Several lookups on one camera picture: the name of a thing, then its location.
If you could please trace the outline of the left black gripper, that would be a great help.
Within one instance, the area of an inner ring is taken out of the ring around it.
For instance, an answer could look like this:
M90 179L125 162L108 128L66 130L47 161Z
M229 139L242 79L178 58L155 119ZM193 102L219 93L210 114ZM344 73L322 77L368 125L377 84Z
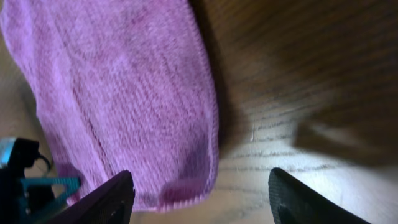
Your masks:
M1 223L35 223L61 209L80 188L78 177L31 177L25 169L36 160L49 160L39 142L23 138L1 139Z

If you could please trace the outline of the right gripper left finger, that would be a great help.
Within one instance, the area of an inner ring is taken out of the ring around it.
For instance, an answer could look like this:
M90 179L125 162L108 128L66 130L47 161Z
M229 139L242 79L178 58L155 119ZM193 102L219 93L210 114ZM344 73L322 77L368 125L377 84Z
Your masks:
M49 224L128 224L134 204L132 175L124 170L48 221Z

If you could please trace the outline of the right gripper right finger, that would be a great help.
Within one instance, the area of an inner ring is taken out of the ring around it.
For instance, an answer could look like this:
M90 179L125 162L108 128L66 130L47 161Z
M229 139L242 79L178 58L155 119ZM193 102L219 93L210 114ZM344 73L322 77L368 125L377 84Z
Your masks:
M365 224L281 168L273 168L269 203L276 224Z

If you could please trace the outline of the purple microfiber cloth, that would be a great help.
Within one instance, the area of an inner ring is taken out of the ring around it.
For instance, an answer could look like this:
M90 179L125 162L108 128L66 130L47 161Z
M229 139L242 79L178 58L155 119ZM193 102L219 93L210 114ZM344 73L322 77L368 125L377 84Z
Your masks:
M218 106L188 1L4 1L1 31L77 203L127 170L134 210L201 202L218 171Z

